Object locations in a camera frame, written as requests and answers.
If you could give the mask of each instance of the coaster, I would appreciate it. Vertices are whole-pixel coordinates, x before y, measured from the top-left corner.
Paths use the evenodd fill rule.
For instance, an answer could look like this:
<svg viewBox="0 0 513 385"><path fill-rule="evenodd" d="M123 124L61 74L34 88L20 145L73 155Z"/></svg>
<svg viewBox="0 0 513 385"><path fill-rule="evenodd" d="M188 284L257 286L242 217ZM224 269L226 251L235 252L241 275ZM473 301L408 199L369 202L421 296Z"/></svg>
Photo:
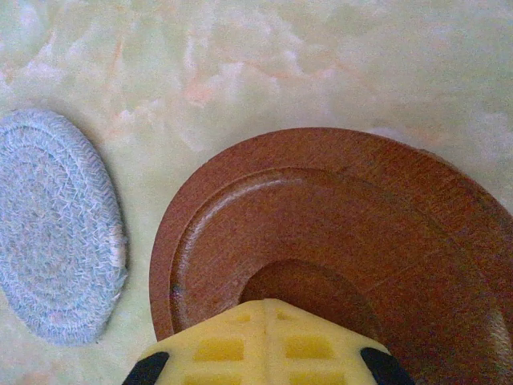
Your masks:
<svg viewBox="0 0 513 385"><path fill-rule="evenodd" d="M13 310L48 342L103 332L127 275L115 191L91 143L52 111L0 123L0 282Z"/></svg>

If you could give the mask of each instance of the rope coaster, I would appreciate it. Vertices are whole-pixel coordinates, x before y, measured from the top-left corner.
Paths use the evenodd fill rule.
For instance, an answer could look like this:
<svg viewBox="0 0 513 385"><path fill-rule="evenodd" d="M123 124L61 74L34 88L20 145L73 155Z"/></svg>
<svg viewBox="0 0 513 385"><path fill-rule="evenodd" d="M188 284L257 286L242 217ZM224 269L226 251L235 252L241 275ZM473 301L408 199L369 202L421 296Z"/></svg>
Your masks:
<svg viewBox="0 0 513 385"><path fill-rule="evenodd" d="M15 111L0 123L0 186L0 282L10 305L48 342L94 342L127 275L99 155L64 117Z"/></svg>

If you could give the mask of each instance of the marble countertop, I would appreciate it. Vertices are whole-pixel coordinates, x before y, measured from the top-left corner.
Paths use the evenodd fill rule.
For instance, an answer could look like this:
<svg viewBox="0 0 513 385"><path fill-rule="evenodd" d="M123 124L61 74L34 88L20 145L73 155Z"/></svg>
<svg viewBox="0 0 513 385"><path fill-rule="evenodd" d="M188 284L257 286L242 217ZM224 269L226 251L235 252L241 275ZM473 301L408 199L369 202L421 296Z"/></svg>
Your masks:
<svg viewBox="0 0 513 385"><path fill-rule="evenodd" d="M31 335L0 294L0 383L122 383L155 341L160 218L210 157L281 128L352 128L425 148L513 213L507 0L31 0L0 6L0 113L50 108L119 193L130 276L105 335Z"/></svg>

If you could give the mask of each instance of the marble surface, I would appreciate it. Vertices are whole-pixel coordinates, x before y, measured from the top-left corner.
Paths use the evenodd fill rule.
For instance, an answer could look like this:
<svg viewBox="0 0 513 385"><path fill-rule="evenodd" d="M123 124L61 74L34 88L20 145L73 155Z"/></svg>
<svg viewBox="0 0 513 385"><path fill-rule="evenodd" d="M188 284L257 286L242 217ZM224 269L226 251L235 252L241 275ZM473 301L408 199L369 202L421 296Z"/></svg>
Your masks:
<svg viewBox="0 0 513 385"><path fill-rule="evenodd" d="M47 107L111 173L130 276L105 335L30 335L0 294L0 383L121 383L155 341L153 238L222 149L281 128L374 132L443 156L513 212L508 0L32 0L0 5L0 114Z"/></svg>

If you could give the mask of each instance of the blue woven coaster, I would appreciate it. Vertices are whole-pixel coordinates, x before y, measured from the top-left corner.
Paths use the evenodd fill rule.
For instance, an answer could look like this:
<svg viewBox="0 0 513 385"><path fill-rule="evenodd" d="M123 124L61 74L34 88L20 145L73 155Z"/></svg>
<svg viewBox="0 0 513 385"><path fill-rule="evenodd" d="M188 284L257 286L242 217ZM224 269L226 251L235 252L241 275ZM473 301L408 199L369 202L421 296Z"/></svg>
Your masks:
<svg viewBox="0 0 513 385"><path fill-rule="evenodd" d="M127 275L99 155L64 117L15 111L0 122L0 186L0 282L10 305L48 342L94 342Z"/></svg>

